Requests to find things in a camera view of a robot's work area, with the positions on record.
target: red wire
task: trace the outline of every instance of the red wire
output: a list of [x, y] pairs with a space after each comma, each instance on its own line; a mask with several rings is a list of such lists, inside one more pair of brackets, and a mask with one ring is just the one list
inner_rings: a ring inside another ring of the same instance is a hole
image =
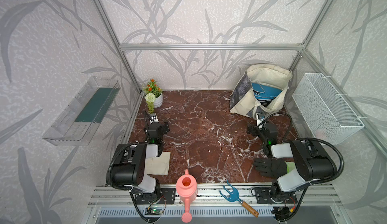
[[290, 197], [290, 196], [289, 196], [289, 198], [291, 198], [293, 200], [294, 207], [296, 207], [296, 202], [294, 201], [294, 199], [292, 197]]

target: metal vent grille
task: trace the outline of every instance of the metal vent grille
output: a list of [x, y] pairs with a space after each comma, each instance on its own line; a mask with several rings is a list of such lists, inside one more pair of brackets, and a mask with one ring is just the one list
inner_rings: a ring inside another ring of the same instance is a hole
[[[253, 207], [259, 216], [273, 216], [273, 207]], [[163, 217], [181, 217], [184, 207], [167, 207]], [[192, 217], [249, 217], [253, 216], [244, 207], [191, 207]], [[98, 217], [138, 217], [134, 207], [103, 207], [99, 211]]]

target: pink watering can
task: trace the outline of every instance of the pink watering can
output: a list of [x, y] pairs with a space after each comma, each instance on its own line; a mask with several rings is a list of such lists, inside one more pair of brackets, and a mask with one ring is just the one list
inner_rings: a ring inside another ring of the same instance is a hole
[[184, 202], [185, 212], [182, 215], [181, 220], [188, 223], [192, 220], [190, 205], [197, 196], [196, 179], [192, 175], [188, 174], [188, 169], [186, 169], [185, 174], [177, 180], [176, 191], [180, 196], [181, 201]]

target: clear plastic shelf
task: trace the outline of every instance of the clear plastic shelf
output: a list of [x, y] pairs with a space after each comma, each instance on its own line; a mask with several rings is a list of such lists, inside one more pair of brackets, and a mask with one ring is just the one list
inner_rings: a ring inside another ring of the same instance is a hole
[[118, 80], [91, 76], [43, 139], [54, 145], [89, 145], [119, 90]]

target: blue item in bag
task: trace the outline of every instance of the blue item in bag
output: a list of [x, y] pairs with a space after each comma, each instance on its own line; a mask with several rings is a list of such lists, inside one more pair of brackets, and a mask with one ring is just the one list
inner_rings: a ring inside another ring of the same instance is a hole
[[252, 83], [254, 96], [259, 101], [271, 101], [281, 93], [280, 89], [270, 87], [267, 85], [261, 85], [258, 83]]

